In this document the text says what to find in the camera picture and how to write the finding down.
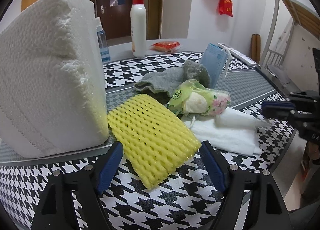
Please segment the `grey sock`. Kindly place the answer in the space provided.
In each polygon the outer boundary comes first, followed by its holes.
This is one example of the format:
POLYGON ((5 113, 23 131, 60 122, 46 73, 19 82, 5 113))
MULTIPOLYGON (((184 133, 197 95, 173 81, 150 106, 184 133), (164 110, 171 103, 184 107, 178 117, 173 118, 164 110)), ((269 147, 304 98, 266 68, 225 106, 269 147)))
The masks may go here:
POLYGON ((137 92, 166 93, 168 97, 172 97, 176 88, 190 79, 199 81, 205 87, 210 86, 207 69, 198 62, 185 60, 181 67, 171 67, 162 72, 149 72, 135 83, 134 89, 137 92))

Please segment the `yellow foam net sleeve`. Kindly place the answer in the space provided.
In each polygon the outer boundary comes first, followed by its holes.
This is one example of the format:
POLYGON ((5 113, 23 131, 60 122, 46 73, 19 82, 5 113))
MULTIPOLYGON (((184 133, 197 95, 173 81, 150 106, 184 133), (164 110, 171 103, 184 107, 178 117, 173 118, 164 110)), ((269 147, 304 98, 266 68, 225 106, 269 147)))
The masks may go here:
POLYGON ((201 146, 173 112, 147 94, 109 111, 108 124, 147 189, 163 182, 201 146))

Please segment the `metal bunk bed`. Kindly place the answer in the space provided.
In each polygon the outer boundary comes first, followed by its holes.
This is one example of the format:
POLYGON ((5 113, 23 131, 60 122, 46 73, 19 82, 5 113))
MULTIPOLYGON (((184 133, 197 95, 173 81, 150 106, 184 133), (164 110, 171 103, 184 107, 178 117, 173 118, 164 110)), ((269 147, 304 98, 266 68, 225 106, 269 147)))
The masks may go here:
POLYGON ((260 65, 282 70, 301 90, 317 90, 312 50, 319 48, 319 15, 309 0, 266 0, 260 65))

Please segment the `dark brown entrance door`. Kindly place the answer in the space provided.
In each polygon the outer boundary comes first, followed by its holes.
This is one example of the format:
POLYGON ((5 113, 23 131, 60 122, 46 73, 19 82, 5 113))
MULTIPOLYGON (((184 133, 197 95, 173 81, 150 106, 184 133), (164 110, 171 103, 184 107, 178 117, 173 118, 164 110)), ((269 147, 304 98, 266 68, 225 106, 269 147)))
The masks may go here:
POLYGON ((131 35, 130 10, 132 0, 96 0, 97 16, 108 40, 131 35))

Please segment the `white remote control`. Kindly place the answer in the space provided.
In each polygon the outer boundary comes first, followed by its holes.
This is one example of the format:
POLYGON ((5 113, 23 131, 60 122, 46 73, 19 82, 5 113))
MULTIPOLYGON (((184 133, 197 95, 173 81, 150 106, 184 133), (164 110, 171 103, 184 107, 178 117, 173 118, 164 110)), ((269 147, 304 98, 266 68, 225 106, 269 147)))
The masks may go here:
POLYGON ((245 54, 235 50, 234 48, 232 48, 226 44, 218 42, 217 45, 221 48, 227 48, 234 57, 236 57, 237 59, 239 59, 240 61, 245 63, 247 66, 253 67, 253 66, 257 65, 257 63, 255 61, 253 61, 250 57, 247 57, 245 54))

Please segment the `houndstooth table mat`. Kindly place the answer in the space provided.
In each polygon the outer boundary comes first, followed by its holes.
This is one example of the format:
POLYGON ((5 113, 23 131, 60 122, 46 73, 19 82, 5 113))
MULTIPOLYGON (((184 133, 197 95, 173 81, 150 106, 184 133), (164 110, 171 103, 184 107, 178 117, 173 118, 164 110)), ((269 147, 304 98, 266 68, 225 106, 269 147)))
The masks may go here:
MULTIPOLYGON (((107 215, 116 219, 114 227, 136 223, 141 229, 192 229, 201 226, 201 220, 209 216, 213 205, 218 203, 213 194, 217 191, 209 181, 208 173, 200 159, 199 153, 192 155, 187 151, 189 161, 180 160, 181 146, 176 141, 187 140, 193 143, 189 129, 181 125, 178 117, 166 107, 160 111, 160 104, 152 100, 151 96, 138 94, 133 89, 133 83, 141 79, 148 72, 160 72, 171 67, 180 67, 185 60, 199 61, 202 53, 176 53, 171 55, 152 55, 141 60, 128 59, 104 64, 106 78, 106 97, 108 110, 111 114, 110 124, 120 140, 133 146, 130 157, 141 158, 133 162, 133 167, 124 156, 110 189, 104 196, 109 196, 107 215), (117 107, 127 110, 129 123, 120 118, 117 107)), ((219 80, 219 88, 230 91, 231 104, 237 106, 247 100, 254 100, 267 94, 266 100, 283 100, 281 95, 254 68, 232 58, 226 79, 219 80)), ((286 122, 272 121, 272 129, 265 133, 259 132, 259 145, 263 148, 262 155, 243 157, 242 155, 222 151, 230 163, 236 162, 240 168, 250 171, 260 171, 270 168, 287 145, 293 128, 286 122)), ((98 154, 107 151, 115 138, 112 135, 108 142, 94 151, 98 154)), ((63 156, 63 161, 41 161, 39 164, 22 165, 14 163, 12 166, 1 164, 1 203, 9 215, 27 229, 31 223, 39 202, 40 192, 48 182, 48 177, 54 170, 69 174, 80 171, 86 165, 93 164, 98 156, 82 153, 84 158, 71 159, 63 156)))

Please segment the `white towel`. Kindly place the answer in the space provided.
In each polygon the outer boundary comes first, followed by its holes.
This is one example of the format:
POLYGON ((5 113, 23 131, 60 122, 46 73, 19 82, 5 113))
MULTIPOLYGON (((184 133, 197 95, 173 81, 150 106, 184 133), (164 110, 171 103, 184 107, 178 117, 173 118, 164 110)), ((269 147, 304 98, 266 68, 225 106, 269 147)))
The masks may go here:
POLYGON ((208 141, 215 148, 246 156, 263 152, 257 130, 271 127, 269 122, 232 108, 216 116, 188 115, 181 120, 200 142, 208 141))

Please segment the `blue spray bottle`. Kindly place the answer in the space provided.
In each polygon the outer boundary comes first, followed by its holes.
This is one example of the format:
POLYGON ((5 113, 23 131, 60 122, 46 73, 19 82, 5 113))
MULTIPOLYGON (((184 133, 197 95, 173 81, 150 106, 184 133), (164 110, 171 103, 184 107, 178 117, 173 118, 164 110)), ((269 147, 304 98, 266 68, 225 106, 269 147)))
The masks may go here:
POLYGON ((110 52, 107 45, 106 33, 103 30, 103 26, 101 24, 100 17, 95 18, 96 22, 96 29, 97 29, 97 37, 98 37, 98 44, 100 50, 100 56, 102 63, 106 63, 111 60, 110 52))

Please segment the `white styrofoam box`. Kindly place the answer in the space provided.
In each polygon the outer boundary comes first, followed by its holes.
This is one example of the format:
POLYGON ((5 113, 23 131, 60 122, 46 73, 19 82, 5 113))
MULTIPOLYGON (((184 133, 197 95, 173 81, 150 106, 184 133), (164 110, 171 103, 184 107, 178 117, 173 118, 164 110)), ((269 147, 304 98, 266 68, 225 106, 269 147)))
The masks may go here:
POLYGON ((107 138, 93 2, 36 1, 1 32, 2 141, 40 158, 107 138))

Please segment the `red snack packet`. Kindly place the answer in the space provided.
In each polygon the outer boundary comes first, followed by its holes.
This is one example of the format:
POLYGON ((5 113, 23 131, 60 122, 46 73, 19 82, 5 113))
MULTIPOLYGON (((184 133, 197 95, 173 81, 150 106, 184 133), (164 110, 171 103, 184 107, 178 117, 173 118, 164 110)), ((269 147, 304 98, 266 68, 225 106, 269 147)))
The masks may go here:
POLYGON ((178 41, 161 41, 151 45, 150 49, 161 53, 174 53, 180 47, 181 44, 178 41))

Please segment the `black smartphone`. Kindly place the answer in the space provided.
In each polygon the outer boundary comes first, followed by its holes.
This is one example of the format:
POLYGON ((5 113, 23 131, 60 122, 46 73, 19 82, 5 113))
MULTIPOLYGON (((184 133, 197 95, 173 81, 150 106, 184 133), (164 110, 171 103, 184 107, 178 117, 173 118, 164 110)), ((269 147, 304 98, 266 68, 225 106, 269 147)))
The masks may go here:
POLYGON ((271 73, 268 69, 264 67, 256 65, 254 69, 264 79, 266 79, 275 88, 275 90, 279 92, 282 96, 289 95, 291 92, 300 91, 298 86, 292 80, 289 80, 289 83, 283 83, 273 73, 271 73))

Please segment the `blue face mask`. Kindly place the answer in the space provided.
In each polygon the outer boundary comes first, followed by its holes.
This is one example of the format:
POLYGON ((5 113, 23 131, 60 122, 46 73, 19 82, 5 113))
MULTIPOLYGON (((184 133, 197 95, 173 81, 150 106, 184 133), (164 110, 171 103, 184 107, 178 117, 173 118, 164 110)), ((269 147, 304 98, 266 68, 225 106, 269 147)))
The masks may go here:
POLYGON ((221 73, 224 79, 227 77, 231 60, 232 55, 228 48, 224 47, 221 49, 214 44, 208 44, 200 59, 200 64, 208 71, 210 88, 215 88, 221 73))

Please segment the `white pump lotion bottle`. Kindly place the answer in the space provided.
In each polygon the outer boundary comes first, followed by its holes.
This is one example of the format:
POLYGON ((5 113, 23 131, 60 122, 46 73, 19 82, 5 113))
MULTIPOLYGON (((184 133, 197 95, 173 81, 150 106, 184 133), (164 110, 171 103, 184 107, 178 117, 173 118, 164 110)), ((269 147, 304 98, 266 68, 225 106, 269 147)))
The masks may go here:
POLYGON ((132 0, 130 10, 132 53, 135 58, 146 56, 146 8, 144 0, 132 0))

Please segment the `wooden boards against wall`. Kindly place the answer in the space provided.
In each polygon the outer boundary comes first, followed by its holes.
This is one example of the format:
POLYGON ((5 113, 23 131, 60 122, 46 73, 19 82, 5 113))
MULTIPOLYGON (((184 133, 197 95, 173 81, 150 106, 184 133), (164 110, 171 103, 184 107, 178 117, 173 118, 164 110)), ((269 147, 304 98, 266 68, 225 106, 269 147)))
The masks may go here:
POLYGON ((256 63, 260 62, 261 56, 261 37, 260 34, 252 34, 250 58, 256 63))

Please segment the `green tissue pack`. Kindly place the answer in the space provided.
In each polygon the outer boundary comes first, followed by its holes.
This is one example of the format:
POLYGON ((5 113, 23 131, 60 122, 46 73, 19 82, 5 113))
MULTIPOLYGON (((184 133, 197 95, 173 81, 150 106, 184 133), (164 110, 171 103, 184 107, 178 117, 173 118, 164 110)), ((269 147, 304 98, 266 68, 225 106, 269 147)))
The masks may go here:
POLYGON ((204 87, 198 80, 184 81, 174 91, 168 108, 175 113, 216 116, 231 103, 231 95, 223 90, 204 87))

